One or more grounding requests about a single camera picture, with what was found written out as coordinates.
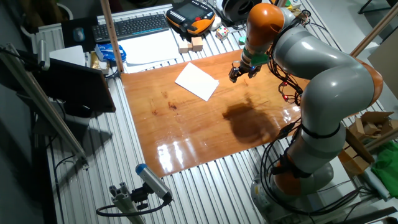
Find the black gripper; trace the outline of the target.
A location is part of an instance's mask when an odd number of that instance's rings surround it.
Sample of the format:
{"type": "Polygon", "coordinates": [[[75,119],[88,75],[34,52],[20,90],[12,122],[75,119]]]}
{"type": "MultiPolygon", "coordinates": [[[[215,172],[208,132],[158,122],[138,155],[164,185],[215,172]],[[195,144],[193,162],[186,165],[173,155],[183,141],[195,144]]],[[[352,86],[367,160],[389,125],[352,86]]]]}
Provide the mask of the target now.
{"type": "Polygon", "coordinates": [[[243,61],[233,61],[233,68],[229,72],[229,79],[231,82],[236,83],[240,73],[248,73],[249,78],[253,78],[261,70],[260,66],[251,66],[243,61]]]}

